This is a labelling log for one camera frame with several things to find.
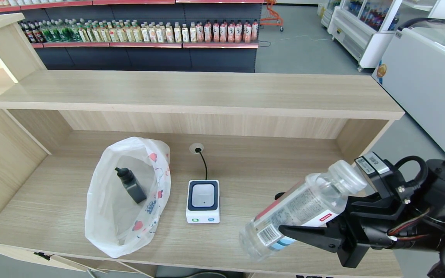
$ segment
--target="chest freezer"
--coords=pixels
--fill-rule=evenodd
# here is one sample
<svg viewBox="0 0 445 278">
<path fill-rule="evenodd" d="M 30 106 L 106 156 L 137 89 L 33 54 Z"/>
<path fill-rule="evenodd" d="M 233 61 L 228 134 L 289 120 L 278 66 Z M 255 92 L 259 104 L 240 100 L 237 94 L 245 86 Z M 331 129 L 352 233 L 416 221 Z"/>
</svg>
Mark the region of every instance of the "chest freezer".
<svg viewBox="0 0 445 278">
<path fill-rule="evenodd" d="M 372 77 L 445 152 L 445 20 L 400 26 Z"/>
</svg>

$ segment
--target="shopping cart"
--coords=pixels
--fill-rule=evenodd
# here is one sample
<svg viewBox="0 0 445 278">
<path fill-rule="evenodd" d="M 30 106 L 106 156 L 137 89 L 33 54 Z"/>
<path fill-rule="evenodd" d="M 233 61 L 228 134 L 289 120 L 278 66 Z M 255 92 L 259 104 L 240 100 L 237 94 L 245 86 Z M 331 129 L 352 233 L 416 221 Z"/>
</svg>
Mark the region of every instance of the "shopping cart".
<svg viewBox="0 0 445 278">
<path fill-rule="evenodd" d="M 279 30 L 282 32 L 284 31 L 283 19 L 275 10 L 272 9 L 272 6 L 276 4 L 276 1 L 277 0 L 265 0 L 265 8 L 267 9 L 267 11 L 265 12 L 265 17 L 260 20 L 260 25 L 279 26 Z"/>
</svg>

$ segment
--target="black bottle cap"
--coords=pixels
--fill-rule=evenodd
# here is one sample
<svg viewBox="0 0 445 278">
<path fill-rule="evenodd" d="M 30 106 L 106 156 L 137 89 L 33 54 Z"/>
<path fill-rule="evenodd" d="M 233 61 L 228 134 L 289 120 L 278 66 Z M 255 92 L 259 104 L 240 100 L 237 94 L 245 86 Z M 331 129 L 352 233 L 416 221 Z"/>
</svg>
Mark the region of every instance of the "black bottle cap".
<svg viewBox="0 0 445 278">
<path fill-rule="evenodd" d="M 131 183 L 135 176 L 133 175 L 133 172 L 131 172 L 128 168 L 118 168 L 116 167 L 115 170 L 118 172 L 118 177 L 121 179 L 122 183 Z"/>
</svg>

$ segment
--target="gray floor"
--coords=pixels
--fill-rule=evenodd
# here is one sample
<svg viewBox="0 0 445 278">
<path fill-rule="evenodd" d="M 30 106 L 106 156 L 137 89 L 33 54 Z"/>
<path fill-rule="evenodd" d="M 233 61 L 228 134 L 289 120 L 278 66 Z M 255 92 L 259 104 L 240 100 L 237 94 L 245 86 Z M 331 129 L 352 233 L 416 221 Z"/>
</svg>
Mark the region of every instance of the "gray floor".
<svg viewBox="0 0 445 278">
<path fill-rule="evenodd" d="M 260 47 L 256 59 L 256 72 L 298 74 L 371 74 L 357 72 L 357 62 L 336 41 L 332 41 L 320 24 L 316 7 L 277 6 L 275 10 L 284 19 L 284 32 L 276 26 L 261 29 L 259 39 L 270 42 L 269 47 Z M 411 142 L 401 148 L 399 141 Z M 415 154 L 423 158 L 442 156 L 424 133 L 417 130 L 408 116 L 392 125 L 373 148 L 381 156 L 397 161 Z M 429 265 L 437 261 L 435 254 L 418 254 L 397 251 L 397 258 L 406 278 L 425 276 Z M 414 257 L 424 260 L 413 261 Z M 200 270 L 159 267 L 157 276 L 186 276 Z M 97 273 L 100 278 L 133 278 L 142 275 L 129 273 Z M 13 278 L 87 278 L 86 273 L 56 269 L 38 264 L 20 262 L 0 255 L 0 277 Z"/>
</svg>

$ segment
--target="white plastic bag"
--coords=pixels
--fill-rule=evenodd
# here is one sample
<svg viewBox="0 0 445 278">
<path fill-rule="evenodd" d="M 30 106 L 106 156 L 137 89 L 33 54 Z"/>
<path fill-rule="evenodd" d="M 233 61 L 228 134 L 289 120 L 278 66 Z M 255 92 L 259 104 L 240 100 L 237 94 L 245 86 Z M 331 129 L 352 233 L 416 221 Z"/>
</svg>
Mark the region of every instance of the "white plastic bag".
<svg viewBox="0 0 445 278">
<path fill-rule="evenodd" d="M 112 258 L 152 241 L 171 191 L 170 149 L 162 141 L 130 137 L 104 150 L 87 193 L 85 237 Z M 136 204 L 114 168 L 129 168 L 147 199 Z"/>
</svg>

